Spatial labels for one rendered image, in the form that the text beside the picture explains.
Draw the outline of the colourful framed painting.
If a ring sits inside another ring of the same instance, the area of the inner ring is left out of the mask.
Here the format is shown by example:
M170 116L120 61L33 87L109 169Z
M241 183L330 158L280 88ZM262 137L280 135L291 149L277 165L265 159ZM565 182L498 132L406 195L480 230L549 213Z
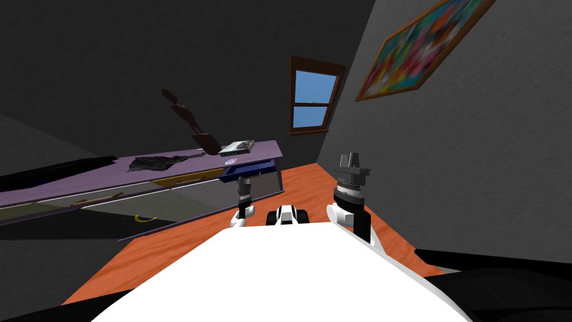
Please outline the colourful framed painting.
M387 37L356 101L420 89L496 0L438 0Z

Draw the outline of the dark grey cloth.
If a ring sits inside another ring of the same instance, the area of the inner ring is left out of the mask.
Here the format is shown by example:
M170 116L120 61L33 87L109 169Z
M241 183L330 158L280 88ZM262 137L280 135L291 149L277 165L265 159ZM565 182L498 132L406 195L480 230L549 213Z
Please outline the dark grey cloth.
M201 158L206 153L197 153L193 155L175 155L172 157L154 156L154 157L135 157L129 164L127 172L135 171L157 171L162 172L171 168L173 165L185 162L188 159Z

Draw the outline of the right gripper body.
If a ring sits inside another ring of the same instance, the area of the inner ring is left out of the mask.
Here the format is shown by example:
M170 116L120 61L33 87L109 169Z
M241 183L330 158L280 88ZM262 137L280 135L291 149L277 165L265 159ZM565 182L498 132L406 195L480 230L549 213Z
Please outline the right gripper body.
M364 186L366 177L370 175L370 171L371 169L358 167L336 167L334 169L338 183L353 186Z

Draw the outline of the dark brown statue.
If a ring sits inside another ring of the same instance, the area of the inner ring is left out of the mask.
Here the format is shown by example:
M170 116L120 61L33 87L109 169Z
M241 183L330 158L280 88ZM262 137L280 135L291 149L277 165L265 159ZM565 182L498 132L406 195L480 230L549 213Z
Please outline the dark brown statue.
M201 130L194 115L185 106L180 105L177 97L167 88L162 87L161 94L171 102L171 109L190 126L194 132L192 138L200 148L208 155L218 155L222 151L221 145L210 133Z

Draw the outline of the purple dresser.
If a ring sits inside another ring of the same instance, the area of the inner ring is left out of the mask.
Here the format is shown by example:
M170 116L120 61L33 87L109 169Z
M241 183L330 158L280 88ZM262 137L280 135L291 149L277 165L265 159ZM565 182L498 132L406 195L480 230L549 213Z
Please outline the purple dresser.
M163 153L164 157L175 155L193 155L202 153L201 150L184 150ZM235 164L225 165L225 161L237 158ZM253 201L259 201L284 191L282 175L280 172L280 160L282 152L276 141L261 141L255 143L251 153L221 157L208 155L201 158L188 159L177 163L166 171L135 171L127 172L129 164L134 157L123 157L115 160L111 165L94 169L71 177L46 183L37 187L24 190L7 191L0 193L0 225L27 220L37 216L45 216L61 211L69 211L76 208L100 205L105 202L118 201L124 198L134 198L163 190L183 187L185 185L203 183L217 179L207 179L176 186L161 187L152 181L174 176L181 176L193 172L208 171L216 168L227 169L233 165L249 164L272 159L277 171L251 178L251 197ZM123 192L120 197L104 200L101 202L86 203L84 205L71 206L79 200L108 197ZM173 227L186 224L181 222Z

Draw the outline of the grey book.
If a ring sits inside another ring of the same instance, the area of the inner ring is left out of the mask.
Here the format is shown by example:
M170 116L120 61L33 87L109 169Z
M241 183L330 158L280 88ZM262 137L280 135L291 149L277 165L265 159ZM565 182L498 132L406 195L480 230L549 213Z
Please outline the grey book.
M221 157L227 157L232 155L251 153L254 145L255 145L254 140L235 141L229 144L228 146L222 148L222 150L218 153L218 155Z

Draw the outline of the orange drawer front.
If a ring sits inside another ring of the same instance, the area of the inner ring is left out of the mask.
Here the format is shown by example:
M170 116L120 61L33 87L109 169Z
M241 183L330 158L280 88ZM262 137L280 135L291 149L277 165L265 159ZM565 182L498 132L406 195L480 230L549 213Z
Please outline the orange drawer front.
M225 170L226 170L225 168L216 168L208 171L193 172L181 176L157 179L152 181L152 183L157 184L158 186L161 187L170 187L170 186L176 186L178 184L204 181L207 179L217 179L219 176L224 174Z

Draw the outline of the blue drawer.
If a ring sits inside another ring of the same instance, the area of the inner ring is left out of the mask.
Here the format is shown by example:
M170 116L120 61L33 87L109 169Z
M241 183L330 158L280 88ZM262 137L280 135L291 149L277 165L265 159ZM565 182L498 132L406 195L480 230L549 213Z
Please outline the blue drawer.
M225 169L223 175L218 179L223 183L238 181L240 178L251 178L270 172L276 172L277 168L272 159L263 160L259 162L233 165Z

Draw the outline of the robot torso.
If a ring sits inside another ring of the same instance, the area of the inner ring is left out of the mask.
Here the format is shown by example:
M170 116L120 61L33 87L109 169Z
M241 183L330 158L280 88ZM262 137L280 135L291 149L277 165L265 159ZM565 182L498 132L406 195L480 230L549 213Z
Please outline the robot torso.
M376 244L332 222L224 229L92 322L471 322Z

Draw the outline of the brown framed window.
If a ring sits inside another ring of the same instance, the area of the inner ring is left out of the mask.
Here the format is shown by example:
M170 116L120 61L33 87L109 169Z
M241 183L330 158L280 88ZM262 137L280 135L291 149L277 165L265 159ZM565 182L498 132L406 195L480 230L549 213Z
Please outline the brown framed window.
M289 135L328 131L345 69L343 65L290 57Z

